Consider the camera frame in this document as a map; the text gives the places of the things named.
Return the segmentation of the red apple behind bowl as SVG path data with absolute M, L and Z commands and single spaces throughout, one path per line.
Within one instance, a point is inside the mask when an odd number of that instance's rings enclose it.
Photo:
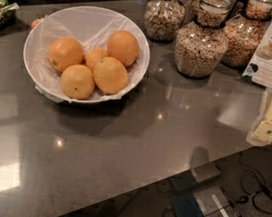
M 32 26 L 31 28 L 35 28 L 35 26 L 37 26 L 40 22 L 42 22 L 44 18 L 38 18 L 38 19 L 35 19 L 34 21 L 32 21 Z

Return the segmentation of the orange front in bowl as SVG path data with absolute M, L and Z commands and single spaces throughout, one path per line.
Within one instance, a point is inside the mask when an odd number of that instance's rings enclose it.
M 82 64 L 66 68 L 60 78 L 60 87 L 64 94 L 72 99 L 88 98 L 95 88 L 92 73 L 89 67 Z

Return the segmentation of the grey metal floor plates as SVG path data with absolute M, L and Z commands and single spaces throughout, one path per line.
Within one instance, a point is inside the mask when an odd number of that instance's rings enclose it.
M 272 217 L 272 175 L 208 163 L 191 170 L 193 196 L 204 217 Z

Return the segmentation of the small orange in middle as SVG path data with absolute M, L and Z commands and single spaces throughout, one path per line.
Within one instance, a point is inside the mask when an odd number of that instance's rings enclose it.
M 90 70 L 93 70 L 95 64 L 106 57 L 107 57 L 107 51 L 104 48 L 95 47 L 93 49 L 90 49 L 88 52 L 86 52 L 84 60 L 85 60 L 86 66 L 88 66 Z

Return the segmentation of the glass jar light cereal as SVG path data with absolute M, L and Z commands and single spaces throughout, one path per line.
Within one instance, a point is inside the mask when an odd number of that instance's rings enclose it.
M 155 42 L 172 42 L 185 15 L 180 0 L 148 0 L 143 14 L 146 35 Z

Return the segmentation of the glass jar far back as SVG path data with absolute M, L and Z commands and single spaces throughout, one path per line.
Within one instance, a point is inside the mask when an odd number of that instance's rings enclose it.
M 188 8 L 188 19 L 192 20 L 195 16 L 197 16 L 198 10 L 200 9 L 199 5 L 200 0 L 191 0 L 189 2 L 189 8 Z

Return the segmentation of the glass jar golden cereal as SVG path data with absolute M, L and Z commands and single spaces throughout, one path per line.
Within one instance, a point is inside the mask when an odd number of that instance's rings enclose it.
M 243 68 L 251 60 L 272 20 L 272 0 L 236 0 L 233 10 L 236 13 L 224 27 L 229 47 L 221 62 L 232 68 Z

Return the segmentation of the glass jar brown grain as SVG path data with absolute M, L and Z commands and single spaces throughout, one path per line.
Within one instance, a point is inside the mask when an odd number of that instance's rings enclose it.
M 205 78 L 227 51 L 223 34 L 230 0 L 200 0 L 197 15 L 176 36 L 174 60 L 178 71 L 189 78 Z

